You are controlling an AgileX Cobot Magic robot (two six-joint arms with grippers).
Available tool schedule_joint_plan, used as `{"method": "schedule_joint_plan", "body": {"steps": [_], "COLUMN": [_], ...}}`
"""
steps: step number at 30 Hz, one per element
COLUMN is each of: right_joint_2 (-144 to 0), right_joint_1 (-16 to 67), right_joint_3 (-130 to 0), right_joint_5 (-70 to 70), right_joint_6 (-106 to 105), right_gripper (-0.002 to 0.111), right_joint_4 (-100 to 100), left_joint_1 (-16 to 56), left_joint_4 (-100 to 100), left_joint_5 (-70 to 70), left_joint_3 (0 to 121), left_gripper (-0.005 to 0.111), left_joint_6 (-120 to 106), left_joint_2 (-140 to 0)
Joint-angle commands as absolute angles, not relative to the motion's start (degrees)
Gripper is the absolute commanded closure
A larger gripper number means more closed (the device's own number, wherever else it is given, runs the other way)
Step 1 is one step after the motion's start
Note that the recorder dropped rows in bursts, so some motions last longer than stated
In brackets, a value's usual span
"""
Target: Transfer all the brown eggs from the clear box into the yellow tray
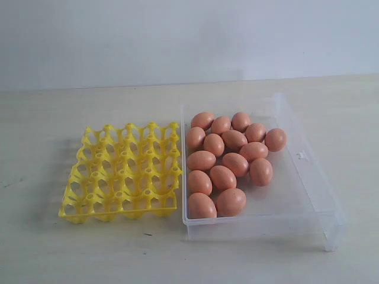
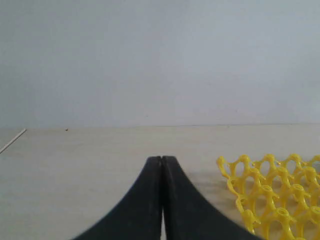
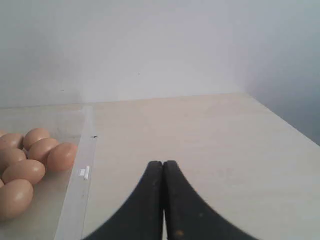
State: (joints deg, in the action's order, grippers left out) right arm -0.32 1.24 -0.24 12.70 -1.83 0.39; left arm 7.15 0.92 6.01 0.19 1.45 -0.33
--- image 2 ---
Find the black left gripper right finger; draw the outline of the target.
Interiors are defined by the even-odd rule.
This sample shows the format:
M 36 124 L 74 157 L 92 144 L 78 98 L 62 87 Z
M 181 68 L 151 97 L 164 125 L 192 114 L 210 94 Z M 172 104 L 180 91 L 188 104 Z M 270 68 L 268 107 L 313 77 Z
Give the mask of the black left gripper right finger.
M 162 157 L 162 209 L 168 240 L 259 240 L 211 205 L 175 156 Z

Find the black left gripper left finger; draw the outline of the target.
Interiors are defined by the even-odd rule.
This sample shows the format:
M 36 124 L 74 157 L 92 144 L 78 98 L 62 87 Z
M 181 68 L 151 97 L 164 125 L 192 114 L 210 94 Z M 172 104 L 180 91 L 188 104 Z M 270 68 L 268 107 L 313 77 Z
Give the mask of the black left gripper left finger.
M 149 157 L 125 196 L 76 240 L 159 240 L 162 158 Z

